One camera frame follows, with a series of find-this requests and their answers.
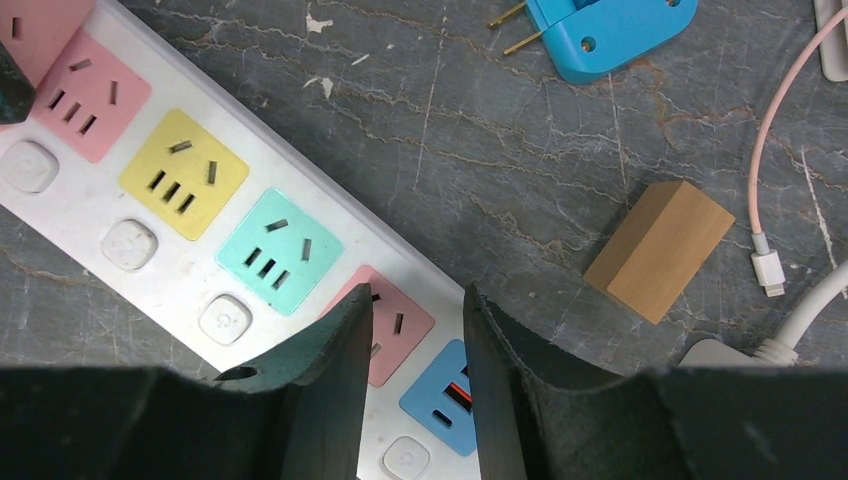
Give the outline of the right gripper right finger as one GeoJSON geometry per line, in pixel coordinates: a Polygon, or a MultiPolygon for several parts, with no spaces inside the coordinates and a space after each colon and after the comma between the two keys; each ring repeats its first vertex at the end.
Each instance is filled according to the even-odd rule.
{"type": "Polygon", "coordinates": [[[621,376],[465,289],[485,479],[843,479],[847,373],[648,368],[621,376]]]}

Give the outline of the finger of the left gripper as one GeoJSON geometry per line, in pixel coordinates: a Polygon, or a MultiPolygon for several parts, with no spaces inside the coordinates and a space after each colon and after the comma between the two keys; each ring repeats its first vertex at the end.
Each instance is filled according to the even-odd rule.
{"type": "Polygon", "coordinates": [[[26,51],[1,41],[1,124],[24,122],[35,102],[35,81],[31,78],[26,51]]]}

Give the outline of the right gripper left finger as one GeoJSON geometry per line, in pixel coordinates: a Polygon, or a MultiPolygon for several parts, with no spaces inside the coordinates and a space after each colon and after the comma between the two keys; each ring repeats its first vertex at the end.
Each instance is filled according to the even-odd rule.
{"type": "Polygon", "coordinates": [[[1,372],[5,479],[353,479],[373,322],[368,284],[208,381],[160,367],[1,372]]]}

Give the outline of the pink white plug adapter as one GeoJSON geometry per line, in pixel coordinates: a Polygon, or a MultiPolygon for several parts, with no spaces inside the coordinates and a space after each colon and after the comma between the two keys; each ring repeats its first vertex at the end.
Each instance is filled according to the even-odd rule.
{"type": "Polygon", "coordinates": [[[1,0],[1,43],[37,87],[94,0],[1,0]]]}

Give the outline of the long white power strip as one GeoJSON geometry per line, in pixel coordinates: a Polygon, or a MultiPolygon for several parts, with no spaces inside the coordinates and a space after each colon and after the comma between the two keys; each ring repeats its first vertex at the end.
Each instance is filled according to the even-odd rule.
{"type": "Polygon", "coordinates": [[[118,2],[2,128],[1,203],[218,370],[369,283],[358,477],[479,477],[461,287],[118,2]]]}

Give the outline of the light blue adapter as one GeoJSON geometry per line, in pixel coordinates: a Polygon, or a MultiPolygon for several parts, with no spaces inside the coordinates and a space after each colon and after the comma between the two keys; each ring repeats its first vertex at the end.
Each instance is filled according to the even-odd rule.
{"type": "Polygon", "coordinates": [[[697,0],[525,0],[488,27],[526,13],[535,32],[504,53],[539,39],[563,80],[586,85],[683,32],[697,7],[697,0]]]}

